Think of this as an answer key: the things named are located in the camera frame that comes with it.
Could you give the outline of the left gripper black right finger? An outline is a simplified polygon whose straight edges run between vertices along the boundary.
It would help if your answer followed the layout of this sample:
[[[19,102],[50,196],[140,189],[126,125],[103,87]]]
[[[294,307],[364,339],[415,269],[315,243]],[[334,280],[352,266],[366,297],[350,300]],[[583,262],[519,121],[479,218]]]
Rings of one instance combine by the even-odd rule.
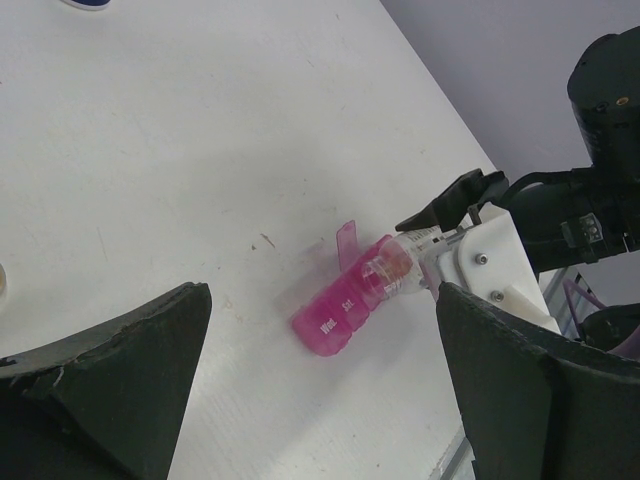
[[[439,333],[479,479],[636,479],[639,364],[452,283]]]

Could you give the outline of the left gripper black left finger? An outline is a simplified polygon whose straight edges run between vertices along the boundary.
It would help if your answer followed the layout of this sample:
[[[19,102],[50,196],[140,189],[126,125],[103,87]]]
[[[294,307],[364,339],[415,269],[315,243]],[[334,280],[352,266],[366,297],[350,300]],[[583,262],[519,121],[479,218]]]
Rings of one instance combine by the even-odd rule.
[[[1,360],[4,479],[165,479],[211,315],[205,283]]]

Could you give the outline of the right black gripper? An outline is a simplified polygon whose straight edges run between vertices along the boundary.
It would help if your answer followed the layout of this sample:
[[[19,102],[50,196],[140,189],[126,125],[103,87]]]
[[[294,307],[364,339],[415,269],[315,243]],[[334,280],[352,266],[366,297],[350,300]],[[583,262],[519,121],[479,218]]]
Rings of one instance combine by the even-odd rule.
[[[639,249],[639,184],[593,167],[534,172],[514,183],[502,171],[474,169],[398,223],[395,231],[451,231],[488,202],[510,213],[536,273]]]

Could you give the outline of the clear pill bottle orange cap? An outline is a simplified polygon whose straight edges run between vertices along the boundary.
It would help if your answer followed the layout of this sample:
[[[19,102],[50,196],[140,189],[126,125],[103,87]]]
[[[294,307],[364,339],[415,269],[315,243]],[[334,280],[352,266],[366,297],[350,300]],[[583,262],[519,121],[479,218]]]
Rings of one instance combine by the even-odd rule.
[[[437,300],[439,285],[443,282],[439,259],[450,252],[464,234],[462,227],[443,232],[435,226],[390,238],[361,269],[368,291],[379,300],[388,300],[400,294],[428,290]]]

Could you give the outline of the pink pill organizer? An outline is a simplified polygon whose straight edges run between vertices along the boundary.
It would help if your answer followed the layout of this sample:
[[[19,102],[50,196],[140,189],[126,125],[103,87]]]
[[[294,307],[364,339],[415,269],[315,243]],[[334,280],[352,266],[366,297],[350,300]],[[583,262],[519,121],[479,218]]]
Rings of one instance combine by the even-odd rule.
[[[274,306],[307,350],[320,357],[337,354],[383,302],[364,279],[363,266],[390,239],[386,234],[361,244],[351,220],[336,232],[334,250],[322,241],[304,252],[311,270],[277,296]]]

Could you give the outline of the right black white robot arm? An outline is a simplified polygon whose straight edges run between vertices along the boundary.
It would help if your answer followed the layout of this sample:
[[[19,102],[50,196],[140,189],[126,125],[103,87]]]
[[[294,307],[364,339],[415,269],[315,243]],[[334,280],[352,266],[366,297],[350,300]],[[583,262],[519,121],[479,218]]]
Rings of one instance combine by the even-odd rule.
[[[452,230],[491,203],[510,213],[536,273],[638,250],[639,30],[595,40],[567,93],[590,166],[531,172],[515,182],[501,171],[469,171],[396,231]]]

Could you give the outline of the white capped blue bottle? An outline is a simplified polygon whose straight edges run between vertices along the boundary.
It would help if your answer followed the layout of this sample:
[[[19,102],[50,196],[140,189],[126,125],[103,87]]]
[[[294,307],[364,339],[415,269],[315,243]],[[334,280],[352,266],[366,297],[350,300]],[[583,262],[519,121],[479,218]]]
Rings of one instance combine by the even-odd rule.
[[[63,0],[67,5],[86,11],[100,11],[109,6],[111,0]]]

